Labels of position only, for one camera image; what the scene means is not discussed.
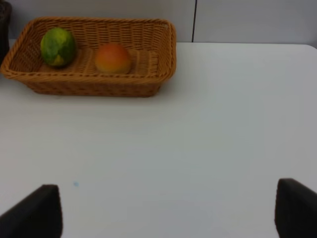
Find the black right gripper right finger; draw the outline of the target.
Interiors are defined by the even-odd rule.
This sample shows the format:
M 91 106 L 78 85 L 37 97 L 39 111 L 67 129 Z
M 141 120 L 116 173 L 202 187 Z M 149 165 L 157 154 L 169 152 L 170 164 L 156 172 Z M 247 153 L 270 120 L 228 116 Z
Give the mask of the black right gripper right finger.
M 317 193 L 293 178 L 281 178 L 274 222 L 280 238 L 316 238 Z

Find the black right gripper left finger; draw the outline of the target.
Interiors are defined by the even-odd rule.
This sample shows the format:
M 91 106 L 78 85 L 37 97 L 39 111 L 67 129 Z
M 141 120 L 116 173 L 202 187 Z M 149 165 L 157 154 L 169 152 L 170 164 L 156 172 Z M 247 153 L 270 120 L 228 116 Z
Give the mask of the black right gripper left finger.
M 2 238 L 60 238 L 63 216 L 59 188 L 45 184 L 0 216 Z

